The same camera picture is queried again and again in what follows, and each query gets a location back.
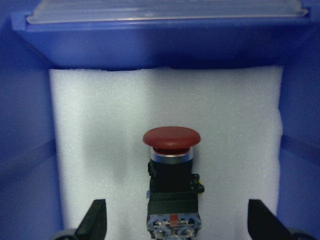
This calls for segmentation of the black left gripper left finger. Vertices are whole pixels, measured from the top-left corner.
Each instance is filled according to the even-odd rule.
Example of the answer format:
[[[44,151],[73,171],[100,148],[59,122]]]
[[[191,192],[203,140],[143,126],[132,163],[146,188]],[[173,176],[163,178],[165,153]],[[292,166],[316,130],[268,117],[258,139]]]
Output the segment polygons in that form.
[[[107,234],[105,199],[95,199],[75,231],[78,240],[104,240]]]

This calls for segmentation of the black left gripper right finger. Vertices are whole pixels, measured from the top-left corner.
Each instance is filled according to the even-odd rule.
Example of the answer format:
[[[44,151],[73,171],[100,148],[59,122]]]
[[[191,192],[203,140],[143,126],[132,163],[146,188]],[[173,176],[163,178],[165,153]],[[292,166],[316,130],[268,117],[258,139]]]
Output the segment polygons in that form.
[[[290,231],[260,199],[248,201],[247,230],[252,240],[293,240]]]

